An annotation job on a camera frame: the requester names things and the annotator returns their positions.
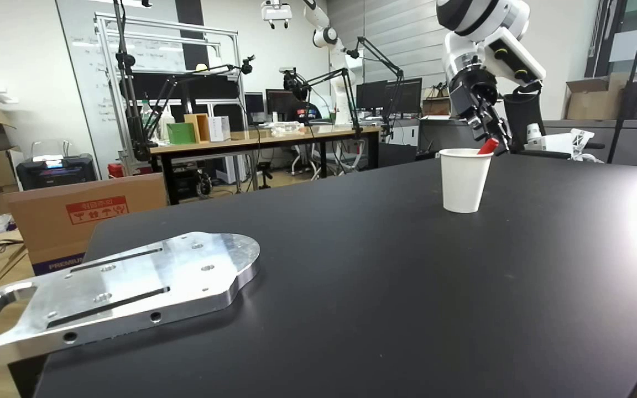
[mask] workbench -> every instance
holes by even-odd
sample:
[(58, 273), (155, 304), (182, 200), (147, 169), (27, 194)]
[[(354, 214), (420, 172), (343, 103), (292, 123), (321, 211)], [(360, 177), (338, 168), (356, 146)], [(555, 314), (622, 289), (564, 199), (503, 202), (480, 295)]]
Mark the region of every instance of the workbench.
[(327, 160), (325, 160), (325, 143), (327, 142), (343, 142), (343, 139), (366, 139), (368, 142), (368, 168), (379, 168), (381, 154), (381, 128), (366, 125), (360, 134), (356, 134), (349, 128), (307, 128), (307, 133), (295, 133), (275, 137), (271, 131), (237, 131), (231, 133), (231, 142), (202, 142), (202, 143), (182, 143), (182, 146), (160, 146), (154, 147), (150, 154), (158, 158), (158, 169), (164, 172), (168, 200), (175, 206), (179, 202), (177, 194), (177, 181), (172, 166), (175, 160), (189, 160), (192, 156), (219, 156), (219, 154), (237, 154), (237, 152), (250, 152), (250, 149), (264, 149), (264, 147), (276, 147), (276, 146), (295, 146), (295, 143), (318, 143), (321, 154), (321, 177), (327, 177)]
[(54, 354), (39, 398), (637, 394), (637, 168), (497, 156), (479, 214), (437, 160), (105, 222), (88, 259), (254, 236), (231, 312)]

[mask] screw hole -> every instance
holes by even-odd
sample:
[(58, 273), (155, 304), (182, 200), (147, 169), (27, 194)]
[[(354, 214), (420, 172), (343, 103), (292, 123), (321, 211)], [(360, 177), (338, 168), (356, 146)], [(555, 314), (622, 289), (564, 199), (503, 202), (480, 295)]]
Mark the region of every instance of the screw hole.
[(62, 336), (62, 341), (64, 341), (67, 344), (75, 344), (77, 334), (75, 334), (75, 332), (70, 332), (70, 334)]
[(149, 314), (150, 323), (161, 323), (161, 312)]

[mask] white paper cup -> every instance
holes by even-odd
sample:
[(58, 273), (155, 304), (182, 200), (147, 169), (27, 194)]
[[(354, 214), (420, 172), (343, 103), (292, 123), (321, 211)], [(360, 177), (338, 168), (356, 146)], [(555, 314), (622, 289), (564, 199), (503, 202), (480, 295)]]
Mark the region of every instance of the white paper cup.
[(479, 154), (479, 147), (441, 149), (444, 209), (460, 214), (479, 211), (492, 156)]

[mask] black tabletop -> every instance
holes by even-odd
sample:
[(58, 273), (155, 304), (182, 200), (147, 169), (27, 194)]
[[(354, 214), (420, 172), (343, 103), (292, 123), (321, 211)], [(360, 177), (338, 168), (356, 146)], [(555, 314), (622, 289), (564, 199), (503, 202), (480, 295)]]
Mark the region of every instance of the black tabletop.
[(221, 317), (52, 355), (40, 398), (628, 396), (637, 168), (501, 156), (480, 214), (437, 160), (102, 225), (88, 256), (191, 229), (264, 246)]

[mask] metal rack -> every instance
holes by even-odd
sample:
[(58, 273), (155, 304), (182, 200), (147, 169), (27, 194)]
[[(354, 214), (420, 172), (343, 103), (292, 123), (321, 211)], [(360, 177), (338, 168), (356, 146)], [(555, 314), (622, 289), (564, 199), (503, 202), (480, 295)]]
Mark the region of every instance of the metal rack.
[[(164, 19), (144, 19), (144, 18), (126, 18), (129, 28), (154, 28), (155, 33), (149, 30), (129, 30), (126, 38), (130, 39), (164, 39), (172, 44), (198, 44), (198, 45), (212, 45), (207, 38), (182, 38), (182, 33), (200, 33), (200, 36), (221, 36), (232, 42), (232, 61), (242, 61), (239, 52), (239, 33), (237, 30), (227, 30), (227, 28), (207, 28), (200, 24), (182, 24), (182, 21), (164, 21)], [(117, 60), (116, 60), (116, 48), (110, 45), (113, 38), (117, 38), (117, 21), (113, 12), (95, 12), (95, 30), (98, 30), (98, 42), (105, 54), (105, 69), (108, 76), (108, 89), (113, 97), (113, 107), (116, 107), (116, 118), (119, 125), (119, 139), (121, 139), (121, 149), (119, 158), (124, 160), (126, 169), (137, 169), (137, 158), (134, 156), (134, 142), (130, 142), (130, 131), (126, 123), (126, 107), (124, 107), (124, 97), (119, 90), (119, 71), (117, 71)], [(179, 73), (179, 71), (137, 71), (137, 73)], [(237, 97), (198, 97), (194, 103), (203, 103), (208, 107), (208, 114), (214, 114), (214, 106), (223, 103), (237, 103), (242, 107), (242, 121), (243, 128), (249, 125), (249, 113), (246, 113), (246, 89), (243, 89), (243, 74), (239, 71), (231, 71), (232, 80), (237, 80)]]

